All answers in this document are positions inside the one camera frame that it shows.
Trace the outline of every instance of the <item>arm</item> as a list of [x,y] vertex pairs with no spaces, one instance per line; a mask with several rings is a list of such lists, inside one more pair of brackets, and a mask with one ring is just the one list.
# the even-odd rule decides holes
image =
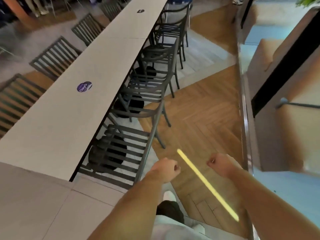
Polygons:
[[157,161],[146,177],[119,200],[88,240],[150,239],[162,184],[179,173],[176,161],[167,158]]
[[234,158],[221,153],[213,154],[207,162],[234,183],[261,239],[320,239],[317,226],[236,164]]

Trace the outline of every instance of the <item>fist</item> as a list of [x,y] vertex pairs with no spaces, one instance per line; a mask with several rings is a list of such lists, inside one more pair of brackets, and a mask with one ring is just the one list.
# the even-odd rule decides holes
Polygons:
[[148,173],[157,173],[162,183],[165,184],[173,180],[180,172],[178,162],[165,157],[157,161]]
[[234,171],[242,169],[233,157],[222,153],[212,153],[207,165],[224,178],[229,178]]

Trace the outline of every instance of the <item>purple sticker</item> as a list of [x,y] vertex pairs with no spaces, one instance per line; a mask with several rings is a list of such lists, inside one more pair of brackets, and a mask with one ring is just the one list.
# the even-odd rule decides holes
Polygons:
[[85,81],[77,87],[78,92],[85,92],[92,87],[92,83],[90,81]]

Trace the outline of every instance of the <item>pants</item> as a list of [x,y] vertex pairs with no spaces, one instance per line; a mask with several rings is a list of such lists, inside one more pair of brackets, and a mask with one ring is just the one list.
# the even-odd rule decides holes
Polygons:
[[[45,11],[45,9],[42,7],[41,3],[39,0],[33,0],[34,3],[37,5],[39,11]],[[35,6],[33,5],[32,3],[32,0],[26,0],[26,3],[28,5],[28,7],[31,9],[31,11],[33,13],[37,13],[36,9],[35,9]]]
[[175,201],[165,200],[157,207],[156,215],[163,215],[184,224],[183,213]]

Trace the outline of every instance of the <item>white shirt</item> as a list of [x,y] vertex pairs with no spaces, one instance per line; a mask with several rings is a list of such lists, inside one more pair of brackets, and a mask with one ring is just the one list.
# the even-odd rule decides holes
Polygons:
[[210,240],[210,238],[174,219],[157,215],[151,240]]

